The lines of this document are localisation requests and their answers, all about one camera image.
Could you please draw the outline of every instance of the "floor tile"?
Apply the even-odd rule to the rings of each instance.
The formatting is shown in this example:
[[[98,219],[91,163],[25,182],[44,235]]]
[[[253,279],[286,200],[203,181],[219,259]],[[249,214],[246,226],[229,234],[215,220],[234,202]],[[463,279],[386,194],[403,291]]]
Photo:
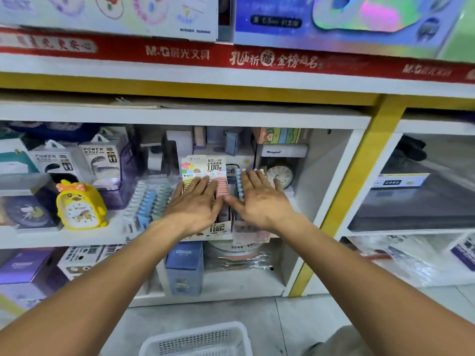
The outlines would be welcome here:
[[[300,356],[309,346],[326,341],[337,329],[351,324],[328,295],[276,300],[289,356]]]
[[[475,307],[457,287],[430,287],[420,290],[450,311],[475,324]]]
[[[101,356],[136,356],[150,336],[230,321],[246,326],[254,356],[286,356],[275,298],[128,309]]]
[[[475,285],[457,286],[457,288],[475,306]]]

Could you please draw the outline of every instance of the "blue box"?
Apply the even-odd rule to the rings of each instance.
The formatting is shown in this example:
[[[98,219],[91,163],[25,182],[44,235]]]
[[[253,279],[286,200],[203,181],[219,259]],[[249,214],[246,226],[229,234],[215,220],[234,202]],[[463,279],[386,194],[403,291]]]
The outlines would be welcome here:
[[[436,57],[465,1],[235,0],[234,43]],[[276,55],[274,63],[310,65],[308,60],[289,58],[290,54],[279,60]]]
[[[168,253],[165,261],[171,294],[199,296],[203,284],[203,242],[180,242]]]

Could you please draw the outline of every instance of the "white plastic basket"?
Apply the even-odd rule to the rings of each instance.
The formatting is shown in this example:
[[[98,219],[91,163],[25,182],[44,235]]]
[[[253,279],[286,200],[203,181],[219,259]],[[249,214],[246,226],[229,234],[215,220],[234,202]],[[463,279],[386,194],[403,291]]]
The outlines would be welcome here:
[[[145,340],[139,356],[253,356],[246,327],[237,321],[170,332]]]

